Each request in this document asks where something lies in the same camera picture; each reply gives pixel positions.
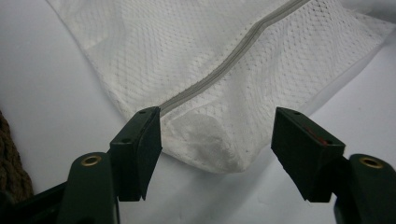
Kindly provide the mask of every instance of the white fabric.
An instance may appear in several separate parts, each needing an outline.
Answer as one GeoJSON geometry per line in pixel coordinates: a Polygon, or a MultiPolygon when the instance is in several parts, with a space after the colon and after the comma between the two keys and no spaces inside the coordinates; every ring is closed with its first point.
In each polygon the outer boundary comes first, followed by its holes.
{"type": "MultiPolygon", "coordinates": [[[[288,2],[48,1],[127,119],[207,77],[288,2]]],[[[392,27],[335,0],[309,1],[266,28],[219,81],[163,115],[163,151],[214,173],[247,169],[270,142],[277,105],[301,108],[392,27]]]]}

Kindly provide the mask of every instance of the zipper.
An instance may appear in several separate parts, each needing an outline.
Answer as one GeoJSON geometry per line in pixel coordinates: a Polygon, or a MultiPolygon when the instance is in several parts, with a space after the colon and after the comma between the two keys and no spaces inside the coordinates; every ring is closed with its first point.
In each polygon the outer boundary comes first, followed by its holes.
{"type": "Polygon", "coordinates": [[[266,17],[257,21],[247,32],[244,38],[239,42],[236,48],[231,52],[231,54],[221,63],[215,70],[213,70],[209,75],[203,78],[201,81],[188,87],[183,92],[172,97],[162,105],[161,117],[167,114],[174,108],[184,104],[196,95],[204,92],[219,79],[224,77],[231,68],[239,61],[239,59],[250,49],[250,47],[256,42],[262,32],[270,25],[284,19],[290,13],[304,5],[309,0],[292,0],[283,6],[279,7],[277,10],[273,11],[266,17]]]}

